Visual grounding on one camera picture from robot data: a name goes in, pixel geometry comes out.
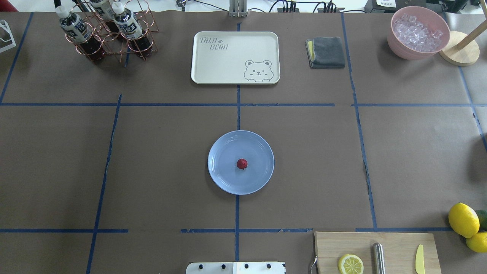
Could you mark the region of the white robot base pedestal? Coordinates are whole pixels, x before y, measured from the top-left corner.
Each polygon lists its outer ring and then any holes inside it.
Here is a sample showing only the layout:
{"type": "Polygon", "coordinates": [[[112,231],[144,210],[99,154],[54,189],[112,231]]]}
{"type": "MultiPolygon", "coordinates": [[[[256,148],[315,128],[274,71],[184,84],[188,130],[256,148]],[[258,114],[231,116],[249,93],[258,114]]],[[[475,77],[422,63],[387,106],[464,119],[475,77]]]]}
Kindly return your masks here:
{"type": "Polygon", "coordinates": [[[186,274],[285,274],[286,265],[278,261],[193,262],[186,274]]]}

